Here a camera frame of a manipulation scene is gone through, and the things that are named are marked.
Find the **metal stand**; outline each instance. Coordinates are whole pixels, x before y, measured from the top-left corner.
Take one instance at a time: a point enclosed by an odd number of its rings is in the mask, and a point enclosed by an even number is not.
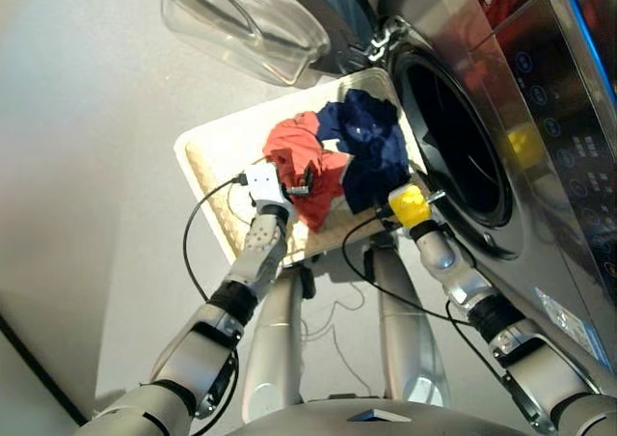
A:
[[[371,238],[365,261],[382,288],[421,306],[390,234]],[[448,407],[442,357],[426,315],[382,292],[379,313],[386,398]]]
[[[263,302],[242,396],[246,423],[302,402],[301,277],[301,267],[284,269]]]

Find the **wooden board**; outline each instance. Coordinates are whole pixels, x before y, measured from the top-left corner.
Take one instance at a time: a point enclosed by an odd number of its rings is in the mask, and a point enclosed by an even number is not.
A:
[[[262,161],[261,149],[277,123],[298,113],[318,112],[329,101],[342,101],[349,89],[362,89],[375,98],[389,100],[397,107],[411,169],[424,171],[411,127],[388,74],[382,69],[371,68],[184,132],[175,142],[174,150],[196,198],[200,199],[219,183],[241,173],[248,165]],[[234,261],[255,215],[246,187],[232,185],[208,200],[202,210],[229,262]],[[353,227],[373,214],[374,211],[369,209],[353,215],[341,197],[333,200],[331,212],[319,232],[311,232],[301,222],[290,223],[288,252],[283,263],[290,264],[338,248]],[[354,233],[350,242],[381,229],[378,222],[371,223]]]

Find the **washing machine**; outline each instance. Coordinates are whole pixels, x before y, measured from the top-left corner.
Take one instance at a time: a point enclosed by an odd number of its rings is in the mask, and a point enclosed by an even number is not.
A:
[[[443,221],[598,376],[617,366],[615,4],[163,0],[162,15],[274,84],[384,68]]]

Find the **washing machine drum opening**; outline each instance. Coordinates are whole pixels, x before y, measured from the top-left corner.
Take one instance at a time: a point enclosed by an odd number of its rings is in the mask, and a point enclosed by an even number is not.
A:
[[[394,83],[418,142],[428,181],[476,222],[507,223],[510,190],[482,122],[460,84],[430,55],[409,53]]]

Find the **navy blue cloth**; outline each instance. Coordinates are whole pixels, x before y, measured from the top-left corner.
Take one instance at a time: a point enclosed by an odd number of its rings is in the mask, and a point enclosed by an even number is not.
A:
[[[340,151],[354,155],[342,183],[354,214],[386,204],[389,192],[409,181],[405,139],[389,101],[350,89],[343,102],[328,103],[317,118],[317,138],[337,139]]]

